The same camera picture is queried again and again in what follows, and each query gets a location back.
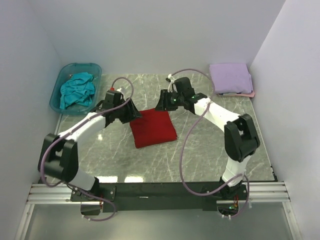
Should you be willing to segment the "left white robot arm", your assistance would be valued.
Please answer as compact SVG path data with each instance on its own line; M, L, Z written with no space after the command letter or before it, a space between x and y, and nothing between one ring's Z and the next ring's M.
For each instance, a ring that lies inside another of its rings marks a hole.
M99 179L79 167L79 148L93 134L105 129L115 120L129 123L142 115L133 101L120 91L110 89L105 98L77 124L59 134L49 133L43 141L38 170L41 181L46 176L58 179L82 190L88 201L96 200L100 194Z

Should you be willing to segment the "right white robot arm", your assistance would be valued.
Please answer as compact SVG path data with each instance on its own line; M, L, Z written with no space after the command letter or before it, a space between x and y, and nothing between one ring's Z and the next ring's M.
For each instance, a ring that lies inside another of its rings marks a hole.
M174 79L169 75L166 81L169 87L160 91L156 111L175 111L183 107L200 119L208 120L224 133L228 161L218 189L222 198L232 199L245 176L249 159L261 144L252 117L231 112L205 94L195 93L187 77Z

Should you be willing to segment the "red t-shirt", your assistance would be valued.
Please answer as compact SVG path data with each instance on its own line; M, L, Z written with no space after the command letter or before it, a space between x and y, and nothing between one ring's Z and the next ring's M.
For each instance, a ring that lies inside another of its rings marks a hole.
M129 123L137 149L177 140L177 132L167 111L152 108L140 113L142 117Z

